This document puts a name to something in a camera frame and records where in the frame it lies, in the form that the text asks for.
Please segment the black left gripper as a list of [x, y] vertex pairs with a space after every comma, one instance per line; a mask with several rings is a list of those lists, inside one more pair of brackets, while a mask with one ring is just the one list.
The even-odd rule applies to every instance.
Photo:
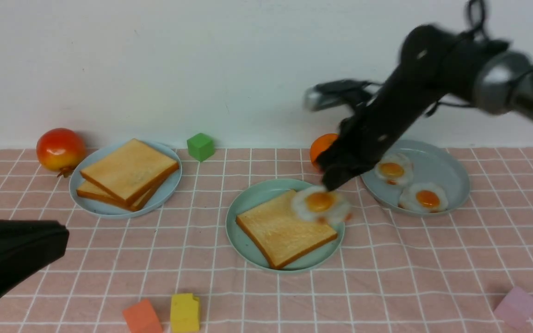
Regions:
[[68, 228], [58, 221], [0, 219], [0, 298], [61, 259], [69, 236]]

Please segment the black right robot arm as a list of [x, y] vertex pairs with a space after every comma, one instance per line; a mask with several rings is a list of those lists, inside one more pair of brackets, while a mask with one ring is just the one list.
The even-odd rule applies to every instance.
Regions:
[[332, 145], [316, 158], [322, 184], [336, 190], [368, 172], [410, 126], [446, 95], [491, 115], [516, 111], [533, 120], [533, 64], [505, 40], [420, 25], [406, 36], [398, 66], [374, 92], [367, 80], [336, 80], [305, 93], [311, 111], [347, 105]]

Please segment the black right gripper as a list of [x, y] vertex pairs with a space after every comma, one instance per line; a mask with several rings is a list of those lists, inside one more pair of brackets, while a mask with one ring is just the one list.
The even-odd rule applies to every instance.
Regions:
[[446, 94], [437, 70], [398, 66], [366, 107], [339, 124], [338, 138], [318, 158], [322, 184], [333, 191], [370, 171], [424, 111]]

